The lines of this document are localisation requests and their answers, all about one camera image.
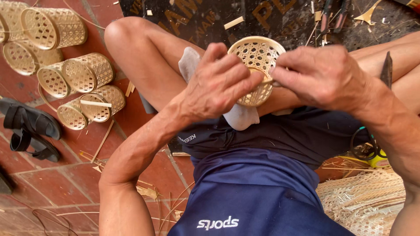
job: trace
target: small bamboo basket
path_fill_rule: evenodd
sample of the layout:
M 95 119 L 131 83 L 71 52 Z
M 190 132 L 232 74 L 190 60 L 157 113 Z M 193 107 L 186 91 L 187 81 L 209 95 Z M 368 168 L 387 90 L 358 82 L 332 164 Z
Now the small bamboo basket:
M 44 50 L 83 44 L 87 39 L 86 25 L 69 9 L 27 8 L 21 24 L 33 44 Z
M 21 13 L 26 8 L 26 3 L 0 1 L 0 43 L 26 38 L 21 27 Z
M 273 78 L 268 71 L 276 65 L 278 56 L 284 52 L 286 50 L 278 42 L 261 36 L 245 37 L 229 48 L 228 54 L 235 54 L 241 58 L 251 72 L 264 73 L 263 82 L 254 91 L 241 97 L 237 103 L 256 107 L 268 99 L 273 90 Z
M 63 64 L 64 62 L 62 61 L 49 66 L 43 66 L 37 72 L 39 84 L 43 89 L 53 97 L 59 99 L 76 93 L 76 90 L 72 89 L 63 77 Z
M 41 50 L 26 40 L 5 43 L 3 57 L 13 70 L 24 76 L 35 74 L 41 66 L 63 60 L 59 49 Z
M 69 129 L 81 130 L 86 128 L 91 121 L 82 113 L 80 97 L 63 104 L 57 109 L 58 119 Z
M 108 58 L 94 52 L 66 60 L 63 64 L 63 75 L 73 89 L 89 93 L 111 82 L 115 72 Z
M 80 100 L 111 103 L 112 107 L 80 104 L 83 113 L 92 121 L 105 122 L 126 106 L 126 97 L 117 86 L 105 85 L 89 94 L 84 94 Z

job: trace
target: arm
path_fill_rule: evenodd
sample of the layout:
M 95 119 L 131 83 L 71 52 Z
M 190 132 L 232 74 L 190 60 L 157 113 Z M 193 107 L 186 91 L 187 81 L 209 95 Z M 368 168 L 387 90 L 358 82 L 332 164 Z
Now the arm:
M 152 219 L 136 190 L 139 175 L 156 152 L 193 122 L 216 118 L 259 84 L 241 60 L 226 55 L 223 43 L 210 44 L 187 88 L 111 155 L 99 182 L 99 231 L 102 236 L 155 235 Z
M 280 55 L 272 76 L 306 105 L 343 110 L 373 133 L 405 185 L 406 201 L 391 230 L 420 230 L 420 119 L 378 78 L 363 72 L 340 46 L 301 47 Z

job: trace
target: navy blue shorts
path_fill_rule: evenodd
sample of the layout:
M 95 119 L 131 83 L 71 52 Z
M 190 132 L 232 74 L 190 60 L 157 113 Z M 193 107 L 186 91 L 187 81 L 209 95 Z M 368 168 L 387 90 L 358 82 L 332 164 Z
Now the navy blue shorts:
M 236 131 L 223 116 L 194 123 L 178 133 L 182 150 L 195 158 L 240 147 L 269 149 L 299 160 L 315 170 L 328 158 L 350 149 L 353 133 L 363 126 L 351 115 L 314 107 L 296 108 L 290 115 L 265 115 L 260 123 Z M 369 141 L 366 129 L 354 145 Z

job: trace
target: red tile floor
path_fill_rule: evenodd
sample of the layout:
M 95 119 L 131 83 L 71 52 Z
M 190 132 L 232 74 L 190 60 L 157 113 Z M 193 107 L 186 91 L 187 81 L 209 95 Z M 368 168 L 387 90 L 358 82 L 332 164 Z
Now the red tile floor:
M 79 14 L 96 24 L 106 27 L 111 21 L 122 18 L 120 6 L 114 5 L 116 0 L 68 0 L 70 6 Z M 36 0 L 24 0 L 33 5 Z M 40 0 L 39 7 L 67 8 L 60 0 Z M 62 49 L 65 59 L 78 57 L 91 52 L 99 52 L 107 56 L 113 62 L 104 46 L 104 31 L 91 24 L 86 24 L 89 37 L 85 44 L 66 47 Z M 119 71 L 118 65 L 113 62 L 117 73 L 113 85 L 126 91 L 129 80 Z M 25 102 L 32 107 L 44 110 L 57 117 L 40 98 L 37 90 L 36 76 L 21 76 L 14 72 L 3 58 L 0 59 L 0 95 Z M 58 107 L 78 95 L 73 95 L 63 100 L 54 100 L 51 104 Z M 135 130 L 145 124 L 153 116 L 145 113 L 139 94 L 132 93 L 127 98 L 127 106 L 118 112 L 113 119 L 115 124 L 101 148 L 98 158 L 107 160 L 112 152 Z M 0 115 L 0 123 L 3 123 L 4 115 Z M 3 129 L 0 125 L 0 166 L 15 186 L 11 196 L 0 195 L 0 236 L 40 236 L 44 235 L 44 227 L 32 214 L 32 209 L 44 208 L 56 213 L 69 212 L 97 212 L 99 211 L 99 191 L 97 183 L 100 172 L 92 167 L 96 165 L 79 155 L 81 151 L 93 155 L 98 149 L 111 121 L 105 123 L 92 123 L 87 129 L 73 131 L 63 128 L 63 137 L 60 141 L 51 140 L 54 146 L 61 152 L 62 159 L 58 163 L 39 161 L 25 153 L 12 152 L 9 149 L 9 140 L 12 132 Z M 158 203 L 150 197 L 144 197 L 153 218 L 164 218 L 169 213 L 169 203 L 174 200 L 191 183 L 193 183 L 193 166 L 188 157 L 172 157 L 167 149 L 159 152 L 152 164 L 141 174 L 139 180 L 152 184 L 162 194 L 159 196 L 160 213 Z M 343 173 L 337 171 L 321 172 L 321 181 L 329 178 L 341 178 Z M 177 210 L 185 209 L 186 200 L 193 186 L 189 187 L 176 202 Z M 70 223 L 71 228 L 80 236 L 99 235 L 98 220 L 96 213 L 84 213 L 77 215 L 65 215 L 64 218 Z M 48 231 L 48 235 L 67 235 L 67 229 L 40 216 L 42 223 Z M 153 220 L 156 231 L 159 228 L 159 220 Z M 162 227 L 162 234 L 166 235 L 169 226 Z

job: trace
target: person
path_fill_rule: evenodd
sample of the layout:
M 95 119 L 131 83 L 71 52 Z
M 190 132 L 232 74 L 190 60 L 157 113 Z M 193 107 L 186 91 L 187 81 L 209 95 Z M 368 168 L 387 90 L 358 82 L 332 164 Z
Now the person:
M 259 124 L 236 131 L 222 114 L 262 81 L 261 73 L 227 55 L 223 43 L 204 51 L 142 18 L 111 23 L 109 52 L 159 113 L 117 148 L 102 172 L 100 235 L 155 235 L 135 185 L 175 135 L 191 137 L 183 148 L 192 155 L 195 186 L 168 235 L 352 235 L 324 214 L 313 170 L 347 151 L 361 126 L 404 181 L 406 201 L 391 234 L 418 234 L 419 37 L 415 32 L 350 53 L 329 46 L 281 54 L 270 74 L 282 87 L 257 107 Z M 201 57 L 188 84 L 178 64 L 186 48 Z M 388 51 L 392 91 L 378 78 Z M 286 108 L 296 109 L 270 114 Z M 368 140 L 359 132 L 355 144 Z

